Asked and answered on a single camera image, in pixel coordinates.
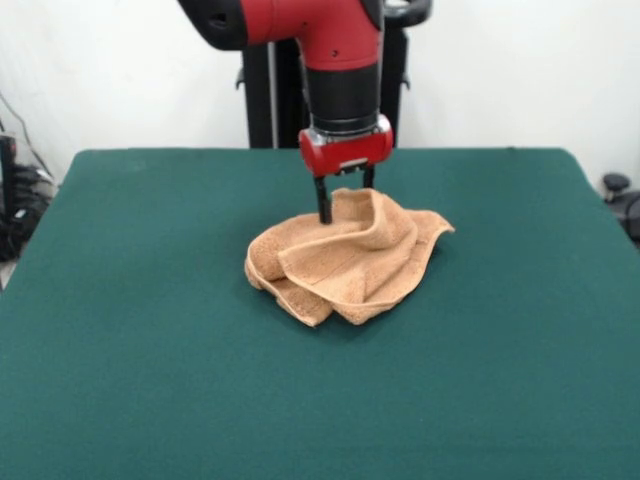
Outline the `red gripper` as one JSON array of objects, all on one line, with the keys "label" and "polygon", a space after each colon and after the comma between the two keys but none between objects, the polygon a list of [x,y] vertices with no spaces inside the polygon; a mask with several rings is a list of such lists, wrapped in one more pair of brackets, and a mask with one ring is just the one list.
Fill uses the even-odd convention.
[{"label": "red gripper", "polygon": [[318,215],[322,224],[332,223],[332,202],[325,176],[362,168],[363,187],[374,188],[375,167],[391,155],[394,134],[387,117],[378,115],[372,130],[351,136],[330,136],[310,127],[298,135],[299,148],[306,167],[314,176]]}]

